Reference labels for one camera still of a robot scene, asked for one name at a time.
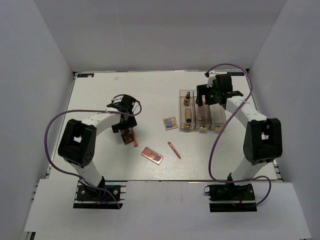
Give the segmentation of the dark brown eyeshadow palette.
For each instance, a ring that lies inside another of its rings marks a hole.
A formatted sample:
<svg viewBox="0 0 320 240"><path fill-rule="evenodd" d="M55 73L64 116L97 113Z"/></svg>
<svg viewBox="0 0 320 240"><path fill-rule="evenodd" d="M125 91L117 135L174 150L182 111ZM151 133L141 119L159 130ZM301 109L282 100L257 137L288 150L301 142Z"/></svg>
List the dark brown eyeshadow palette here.
<svg viewBox="0 0 320 240"><path fill-rule="evenodd" d="M120 130L120 136L125 145L135 141L129 128Z"/></svg>

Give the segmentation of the brown nude eyeshadow palette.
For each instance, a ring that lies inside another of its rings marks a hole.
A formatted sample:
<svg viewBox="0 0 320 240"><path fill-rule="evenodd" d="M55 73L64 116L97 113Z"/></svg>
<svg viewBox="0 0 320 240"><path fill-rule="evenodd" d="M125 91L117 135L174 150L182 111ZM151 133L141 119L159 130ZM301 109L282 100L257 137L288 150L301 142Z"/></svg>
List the brown nude eyeshadow palette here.
<svg viewBox="0 0 320 240"><path fill-rule="evenodd" d="M207 110L206 110L206 105L203 103L202 106L198 106L197 109L197 120L205 122L207 121Z"/></svg>

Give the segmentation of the pink lip gloss tube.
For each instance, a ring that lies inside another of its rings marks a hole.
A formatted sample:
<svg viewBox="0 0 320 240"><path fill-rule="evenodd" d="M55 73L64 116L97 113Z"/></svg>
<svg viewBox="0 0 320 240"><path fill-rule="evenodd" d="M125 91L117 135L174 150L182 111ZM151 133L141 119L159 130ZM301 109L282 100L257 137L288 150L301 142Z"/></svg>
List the pink lip gloss tube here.
<svg viewBox="0 0 320 240"><path fill-rule="evenodd" d="M135 132L134 132L134 128L132 127L131 128L131 135L133 137L133 146L136 148L139 146L138 142L137 142L137 138L136 138L136 135L135 135Z"/></svg>

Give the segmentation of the foundation bottle with black cap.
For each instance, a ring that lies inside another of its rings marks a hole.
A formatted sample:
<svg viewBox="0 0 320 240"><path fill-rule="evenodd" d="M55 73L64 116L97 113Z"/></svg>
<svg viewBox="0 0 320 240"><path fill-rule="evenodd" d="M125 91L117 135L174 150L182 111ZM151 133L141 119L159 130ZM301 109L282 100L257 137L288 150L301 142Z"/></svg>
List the foundation bottle with black cap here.
<svg viewBox="0 0 320 240"><path fill-rule="evenodd" d="M191 92L188 91L184 97L184 100L183 100L183 104L185 106L189 106L190 105L190 101L191 101Z"/></svg>

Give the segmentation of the beige foundation tube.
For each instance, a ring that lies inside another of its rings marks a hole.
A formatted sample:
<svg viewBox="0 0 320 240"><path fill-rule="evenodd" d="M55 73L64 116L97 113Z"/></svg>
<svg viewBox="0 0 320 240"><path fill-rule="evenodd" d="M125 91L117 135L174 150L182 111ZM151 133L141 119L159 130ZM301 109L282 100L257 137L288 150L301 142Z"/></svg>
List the beige foundation tube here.
<svg viewBox="0 0 320 240"><path fill-rule="evenodd" d="M185 115L185 122L191 123L192 122L192 109L186 108L184 111L184 115Z"/></svg>

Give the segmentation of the rose gold blush palette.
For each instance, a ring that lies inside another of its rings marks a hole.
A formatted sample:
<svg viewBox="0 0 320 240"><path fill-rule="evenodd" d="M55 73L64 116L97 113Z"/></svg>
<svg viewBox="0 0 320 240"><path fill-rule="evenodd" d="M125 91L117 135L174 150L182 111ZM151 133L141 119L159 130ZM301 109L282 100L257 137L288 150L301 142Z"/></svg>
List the rose gold blush palette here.
<svg viewBox="0 0 320 240"><path fill-rule="evenodd" d="M150 149L149 147L145 147L143 149L143 151L141 152L141 155L157 165L160 165L160 163L162 162L162 160L164 158L161 154L155 152L154 150Z"/></svg>

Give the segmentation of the colourful glitter eyeshadow palette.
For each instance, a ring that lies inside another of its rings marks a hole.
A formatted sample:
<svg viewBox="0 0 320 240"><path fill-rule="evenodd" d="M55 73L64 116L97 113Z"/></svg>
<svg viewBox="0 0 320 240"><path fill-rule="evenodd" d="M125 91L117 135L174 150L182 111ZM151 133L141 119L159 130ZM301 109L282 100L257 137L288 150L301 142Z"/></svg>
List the colourful glitter eyeshadow palette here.
<svg viewBox="0 0 320 240"><path fill-rule="evenodd" d="M179 127L175 116L164 118L163 124L166 131L177 129Z"/></svg>

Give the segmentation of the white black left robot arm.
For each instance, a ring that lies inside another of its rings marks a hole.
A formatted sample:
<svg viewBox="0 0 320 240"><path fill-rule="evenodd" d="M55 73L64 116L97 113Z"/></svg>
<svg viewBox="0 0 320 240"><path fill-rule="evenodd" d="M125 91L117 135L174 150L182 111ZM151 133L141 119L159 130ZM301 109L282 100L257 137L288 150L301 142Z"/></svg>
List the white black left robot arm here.
<svg viewBox="0 0 320 240"><path fill-rule="evenodd" d="M136 98L127 94L118 97L119 100L113 98L104 110L87 110L94 115L86 119L70 119L58 146L58 155L75 169L80 181L89 187L90 196L96 200L106 193L105 179L93 161L96 138L107 129L121 136L130 134L130 129L137 126L136 116L142 111Z"/></svg>

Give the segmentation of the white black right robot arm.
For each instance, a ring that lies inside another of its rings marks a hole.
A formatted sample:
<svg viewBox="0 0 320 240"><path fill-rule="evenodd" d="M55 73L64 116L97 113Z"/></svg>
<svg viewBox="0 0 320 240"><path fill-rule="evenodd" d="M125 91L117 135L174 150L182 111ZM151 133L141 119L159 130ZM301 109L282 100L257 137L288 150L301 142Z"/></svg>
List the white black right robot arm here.
<svg viewBox="0 0 320 240"><path fill-rule="evenodd" d="M229 74L210 75L206 84L196 87L196 104L218 104L236 118L244 127L243 159L228 179L214 178L215 182L228 184L226 195L236 200L244 193L243 185L258 179L257 173L283 153L282 125L277 118L268 118L248 102L249 97L233 89Z"/></svg>

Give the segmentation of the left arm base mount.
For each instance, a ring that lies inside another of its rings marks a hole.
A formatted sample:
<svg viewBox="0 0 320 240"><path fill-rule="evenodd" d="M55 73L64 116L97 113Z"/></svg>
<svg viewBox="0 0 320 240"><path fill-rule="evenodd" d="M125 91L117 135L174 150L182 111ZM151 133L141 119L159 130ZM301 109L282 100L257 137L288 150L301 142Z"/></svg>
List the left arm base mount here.
<svg viewBox="0 0 320 240"><path fill-rule="evenodd" d="M74 209L119 210L125 201L127 181L106 181L105 188L118 202L105 191L91 189L78 181L73 201Z"/></svg>

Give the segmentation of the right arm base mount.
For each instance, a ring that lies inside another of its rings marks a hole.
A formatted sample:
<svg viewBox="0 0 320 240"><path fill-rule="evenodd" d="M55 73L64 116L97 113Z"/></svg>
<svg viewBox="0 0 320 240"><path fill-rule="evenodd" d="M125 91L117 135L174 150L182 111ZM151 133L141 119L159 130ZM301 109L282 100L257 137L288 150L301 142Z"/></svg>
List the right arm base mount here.
<svg viewBox="0 0 320 240"><path fill-rule="evenodd" d="M203 189L209 197L211 213L256 212L256 198L252 184L211 184Z"/></svg>

